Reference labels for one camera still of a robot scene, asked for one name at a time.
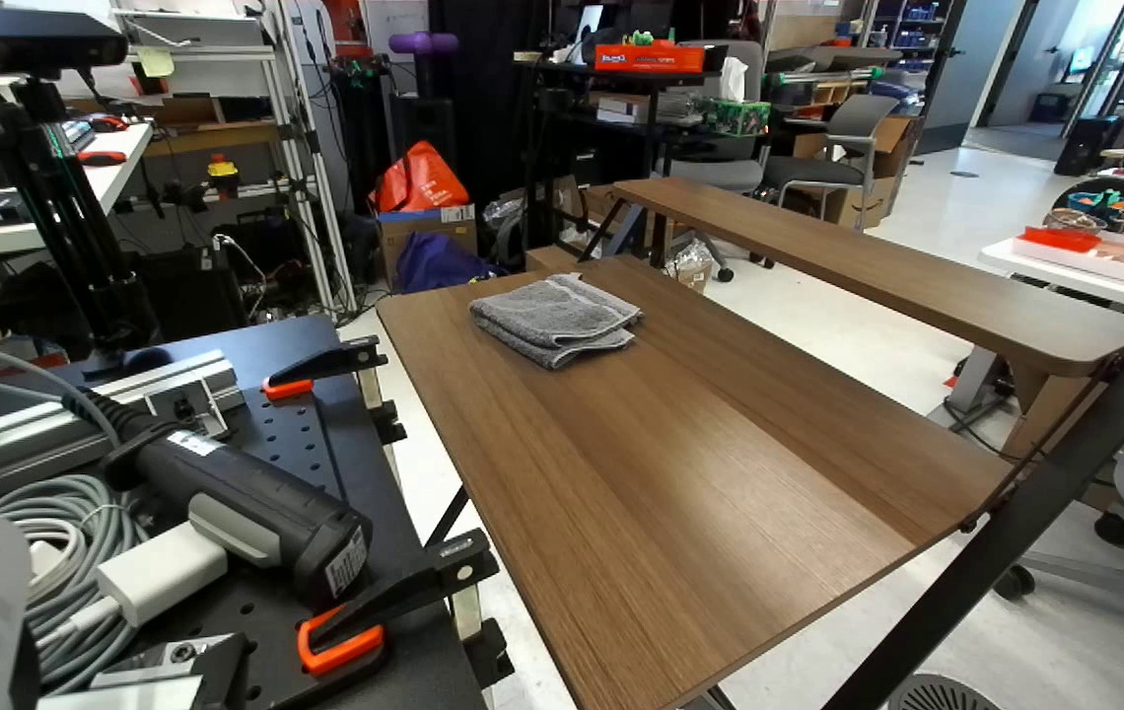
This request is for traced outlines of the grey towel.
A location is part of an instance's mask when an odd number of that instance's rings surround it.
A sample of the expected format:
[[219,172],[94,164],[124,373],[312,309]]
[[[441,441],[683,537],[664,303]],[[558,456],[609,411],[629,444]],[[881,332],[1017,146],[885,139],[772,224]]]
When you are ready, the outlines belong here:
[[587,282],[581,270],[554,270],[496,295],[479,295],[471,316],[510,349],[562,369],[581,356],[631,345],[643,309]]

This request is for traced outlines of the blue bag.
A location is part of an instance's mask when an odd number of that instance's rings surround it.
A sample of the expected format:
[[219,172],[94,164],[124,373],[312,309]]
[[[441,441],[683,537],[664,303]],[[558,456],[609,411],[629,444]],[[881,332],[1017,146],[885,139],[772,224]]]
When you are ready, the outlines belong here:
[[435,291],[471,280],[484,280],[488,265],[449,238],[414,238],[401,253],[401,266],[396,277],[399,291]]

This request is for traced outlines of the cardboard box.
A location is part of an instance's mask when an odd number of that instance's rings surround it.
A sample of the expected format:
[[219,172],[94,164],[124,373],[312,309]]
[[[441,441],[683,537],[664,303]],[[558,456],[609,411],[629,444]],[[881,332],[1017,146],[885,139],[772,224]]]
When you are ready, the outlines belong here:
[[467,253],[479,247],[479,207],[445,205],[430,211],[379,211],[379,244],[383,244],[383,277],[396,280],[401,266],[401,253],[414,238],[449,238]]

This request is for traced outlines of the orange bag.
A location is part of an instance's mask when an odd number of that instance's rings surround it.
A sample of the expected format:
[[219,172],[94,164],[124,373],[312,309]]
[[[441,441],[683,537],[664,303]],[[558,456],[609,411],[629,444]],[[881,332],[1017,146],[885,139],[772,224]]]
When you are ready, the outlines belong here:
[[371,190],[371,205],[379,211],[430,211],[467,199],[471,190],[463,186],[463,177],[435,142],[414,142],[401,159],[396,159],[379,172]]

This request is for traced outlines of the orange black clamp rear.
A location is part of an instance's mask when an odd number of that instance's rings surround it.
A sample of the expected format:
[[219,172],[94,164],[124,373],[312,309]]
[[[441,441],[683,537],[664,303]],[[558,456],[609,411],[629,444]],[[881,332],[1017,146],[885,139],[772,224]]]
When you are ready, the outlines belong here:
[[376,369],[383,364],[385,364],[385,356],[379,349],[376,335],[345,337],[329,349],[317,349],[293,366],[274,369],[262,384],[262,393],[267,401],[312,397],[321,378],[361,378],[364,369]]

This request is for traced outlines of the orange black clamp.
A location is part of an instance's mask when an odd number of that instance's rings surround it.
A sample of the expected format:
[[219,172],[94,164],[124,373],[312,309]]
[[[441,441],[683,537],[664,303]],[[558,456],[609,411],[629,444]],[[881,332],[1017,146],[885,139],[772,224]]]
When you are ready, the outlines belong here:
[[496,573],[483,529],[430,543],[396,581],[371,583],[349,604],[308,616],[297,628],[297,657],[305,673],[329,679],[376,654],[385,644],[385,621],[430,608]]
[[317,349],[293,366],[274,369],[262,384],[262,393],[267,401],[312,397],[321,378],[361,378],[364,369],[376,369],[383,364],[385,364],[385,356],[379,349],[376,335],[345,337],[329,349]]

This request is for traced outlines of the orange storage bin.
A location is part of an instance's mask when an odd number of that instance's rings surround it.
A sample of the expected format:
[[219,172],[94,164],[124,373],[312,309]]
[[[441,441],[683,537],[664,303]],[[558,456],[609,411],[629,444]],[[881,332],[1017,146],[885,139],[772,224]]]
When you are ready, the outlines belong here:
[[705,51],[690,43],[601,43],[591,67],[605,76],[698,76]]

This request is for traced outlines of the black perforated workbench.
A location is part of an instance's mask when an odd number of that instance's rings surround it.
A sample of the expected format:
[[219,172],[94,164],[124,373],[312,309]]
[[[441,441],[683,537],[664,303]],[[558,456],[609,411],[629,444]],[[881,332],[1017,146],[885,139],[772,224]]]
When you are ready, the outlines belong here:
[[[262,393],[262,384],[274,369],[334,343],[345,337],[334,337],[325,319],[308,316],[236,327],[211,337],[183,337],[175,357],[220,349],[232,364],[240,411],[228,418],[228,430],[219,441],[321,485],[371,522],[371,560],[351,587],[351,594],[361,594],[371,583],[396,581],[430,543],[449,537],[422,540],[410,529],[401,494],[385,474],[379,411],[364,401],[361,378],[321,378],[317,393],[297,401],[267,401]],[[92,393],[98,390],[77,390],[73,406],[103,418]],[[228,557],[228,581],[176,618],[186,628],[236,632],[245,640],[245,673],[232,685],[240,710],[484,710],[484,689],[510,671],[505,640],[495,621],[479,621],[479,632],[459,628],[459,600],[475,593],[475,583],[392,618],[385,644],[364,662],[329,679],[305,673],[297,657],[297,628],[329,608],[300,604],[286,573],[251,568],[236,550]]]

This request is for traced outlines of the orange black clamp front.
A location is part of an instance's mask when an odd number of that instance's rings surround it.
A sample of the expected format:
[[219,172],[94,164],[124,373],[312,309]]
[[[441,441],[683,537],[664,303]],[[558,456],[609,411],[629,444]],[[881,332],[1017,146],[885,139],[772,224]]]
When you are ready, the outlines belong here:
[[430,608],[496,573],[483,529],[430,543],[396,581],[371,583],[349,604],[308,616],[297,628],[297,657],[305,673],[329,679],[376,654],[385,644],[385,621]]

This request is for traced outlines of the black handheld tool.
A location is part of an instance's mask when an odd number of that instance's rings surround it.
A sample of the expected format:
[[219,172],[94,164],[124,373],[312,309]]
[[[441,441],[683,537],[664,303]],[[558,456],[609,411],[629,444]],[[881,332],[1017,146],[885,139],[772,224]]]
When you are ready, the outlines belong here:
[[286,573],[308,608],[351,594],[371,560],[371,522],[361,508],[150,411],[105,393],[92,393],[92,401],[120,430],[120,449],[103,460],[113,479],[138,479],[183,506],[201,537],[251,568]]

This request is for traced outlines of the grey office chair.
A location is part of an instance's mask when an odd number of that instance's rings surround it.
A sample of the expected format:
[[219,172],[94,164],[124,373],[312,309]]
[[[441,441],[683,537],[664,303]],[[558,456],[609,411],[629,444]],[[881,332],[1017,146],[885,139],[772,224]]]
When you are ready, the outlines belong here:
[[872,190],[876,130],[900,109],[889,94],[854,94],[826,123],[817,159],[771,159],[760,194],[784,205],[792,190],[817,194],[817,211],[827,211],[827,197],[842,190]]

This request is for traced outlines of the white metal rack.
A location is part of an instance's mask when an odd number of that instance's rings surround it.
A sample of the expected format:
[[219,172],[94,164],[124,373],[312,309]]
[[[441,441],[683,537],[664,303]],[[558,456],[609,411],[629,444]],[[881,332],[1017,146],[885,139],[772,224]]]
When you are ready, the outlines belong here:
[[282,139],[282,190],[297,207],[317,295],[354,316],[345,211],[351,207],[329,85],[333,25],[317,0],[113,0],[133,51],[170,55],[175,94],[262,97]]

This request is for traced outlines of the white power adapter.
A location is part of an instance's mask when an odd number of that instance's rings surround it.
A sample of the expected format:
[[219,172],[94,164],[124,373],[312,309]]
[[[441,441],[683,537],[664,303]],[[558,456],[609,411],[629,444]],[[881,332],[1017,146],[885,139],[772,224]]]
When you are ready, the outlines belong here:
[[195,523],[175,523],[98,565],[98,587],[129,628],[159,618],[228,573],[228,550]]

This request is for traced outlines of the black desk leg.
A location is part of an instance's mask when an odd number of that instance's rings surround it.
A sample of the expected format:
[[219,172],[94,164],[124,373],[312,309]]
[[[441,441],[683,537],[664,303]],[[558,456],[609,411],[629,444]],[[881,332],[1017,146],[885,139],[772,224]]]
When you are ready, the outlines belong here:
[[1124,449],[1124,369],[1039,455],[1027,479],[992,512],[947,573],[911,604],[881,646],[842,683],[826,710],[881,710],[906,673],[972,616],[1032,540],[1084,494],[1094,474]]

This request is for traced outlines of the raised wooden shelf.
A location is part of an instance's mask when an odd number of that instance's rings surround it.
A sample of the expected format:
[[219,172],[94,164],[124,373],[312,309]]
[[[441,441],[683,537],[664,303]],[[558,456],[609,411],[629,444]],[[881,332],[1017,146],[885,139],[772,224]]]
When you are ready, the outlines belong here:
[[1124,316],[1048,286],[683,177],[631,177],[610,194],[1045,373],[1124,364]]

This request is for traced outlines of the white table with parts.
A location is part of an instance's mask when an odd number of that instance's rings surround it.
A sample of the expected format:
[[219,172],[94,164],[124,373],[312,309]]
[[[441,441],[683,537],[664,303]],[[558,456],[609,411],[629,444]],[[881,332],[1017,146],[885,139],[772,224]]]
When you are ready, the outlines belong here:
[[1124,309],[1124,194],[1070,190],[1039,224],[981,247],[1017,280]]

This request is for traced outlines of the aluminium extrusion rail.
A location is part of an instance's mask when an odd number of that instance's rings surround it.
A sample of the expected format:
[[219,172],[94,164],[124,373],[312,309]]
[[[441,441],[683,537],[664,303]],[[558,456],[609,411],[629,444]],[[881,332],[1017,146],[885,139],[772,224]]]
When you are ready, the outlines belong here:
[[[98,384],[98,393],[211,439],[220,439],[228,430],[225,415],[240,406],[236,369],[220,349]],[[0,494],[48,474],[92,466],[103,449],[105,439],[98,427],[61,401],[8,411],[0,415]]]

